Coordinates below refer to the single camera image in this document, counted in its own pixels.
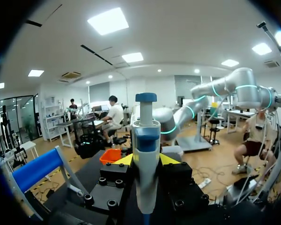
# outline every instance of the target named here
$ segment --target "man in beige shirt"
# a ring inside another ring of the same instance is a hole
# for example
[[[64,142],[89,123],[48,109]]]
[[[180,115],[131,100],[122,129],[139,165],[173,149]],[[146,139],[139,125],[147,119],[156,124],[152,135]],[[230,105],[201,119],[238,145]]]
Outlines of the man in beige shirt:
[[[232,172],[233,175],[246,173],[247,169],[244,165],[243,156],[256,156],[261,148],[263,137],[265,141],[262,151],[259,155],[260,159],[267,160],[266,171],[275,163],[276,158],[270,150],[273,139],[273,129],[269,122],[266,123],[265,110],[258,111],[257,115],[247,119],[243,127],[244,132],[250,132],[249,138],[234,150],[234,157],[238,162],[237,168]]]

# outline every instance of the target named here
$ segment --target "white robotic arm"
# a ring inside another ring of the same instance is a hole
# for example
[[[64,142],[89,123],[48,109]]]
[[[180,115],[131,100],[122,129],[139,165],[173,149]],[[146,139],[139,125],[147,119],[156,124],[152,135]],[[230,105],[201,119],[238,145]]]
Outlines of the white robotic arm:
[[[281,97],[273,88],[257,86],[252,70],[239,68],[226,77],[192,88],[194,101],[181,107],[175,114],[169,108],[154,110],[154,119],[161,123],[161,141],[175,139],[183,125],[208,106],[207,96],[222,96],[232,92],[237,95],[237,105],[244,109],[262,107],[274,111],[281,107]]]

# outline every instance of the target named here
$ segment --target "person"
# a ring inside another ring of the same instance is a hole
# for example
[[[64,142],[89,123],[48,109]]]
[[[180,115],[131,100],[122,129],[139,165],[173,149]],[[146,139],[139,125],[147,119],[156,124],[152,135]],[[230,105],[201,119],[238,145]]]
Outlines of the person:
[[[243,127],[244,132],[249,133],[248,139],[234,150],[234,157],[238,162],[238,166],[232,171],[233,175],[246,173],[247,169],[244,165],[244,156],[258,155],[263,138],[265,141],[262,145],[262,151],[259,155],[261,160],[267,160],[265,171],[267,171],[276,161],[274,153],[270,150],[273,137],[273,129],[269,122],[266,123],[265,110],[258,110],[258,113],[251,118],[247,119]]]
[[[103,117],[101,120],[108,121],[108,124],[102,126],[104,137],[106,138],[107,145],[111,146],[111,140],[108,136],[108,131],[117,130],[122,127],[120,124],[124,118],[124,111],[122,106],[118,105],[118,98],[114,95],[109,97],[109,103],[111,108],[107,114],[107,116]]]
[[[75,105],[73,98],[71,99],[71,105],[69,106],[69,108],[71,108],[71,109],[77,109],[78,108],[77,105]],[[70,120],[75,120],[75,119],[77,119],[76,112],[71,112]]]

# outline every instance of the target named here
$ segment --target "shorts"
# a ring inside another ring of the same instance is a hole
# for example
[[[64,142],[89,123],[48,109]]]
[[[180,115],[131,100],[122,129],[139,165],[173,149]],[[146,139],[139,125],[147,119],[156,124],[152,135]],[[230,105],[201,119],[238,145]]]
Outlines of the shorts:
[[[105,125],[102,125],[101,126],[101,129],[108,132],[110,130],[117,130],[117,129],[120,129],[121,127],[115,125],[115,124],[112,124],[112,123],[108,123],[108,124],[105,124]]]
[[[247,153],[244,154],[244,156],[256,156],[259,153],[260,147],[261,147],[261,142],[253,142],[253,141],[246,141],[243,143],[247,149]]]

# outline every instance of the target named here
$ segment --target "orange basket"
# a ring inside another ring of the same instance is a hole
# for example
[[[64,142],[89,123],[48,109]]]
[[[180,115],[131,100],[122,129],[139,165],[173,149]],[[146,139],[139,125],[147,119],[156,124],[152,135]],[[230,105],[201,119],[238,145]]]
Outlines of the orange basket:
[[[106,163],[114,163],[121,159],[121,150],[119,149],[108,149],[100,157],[100,162],[105,165]]]

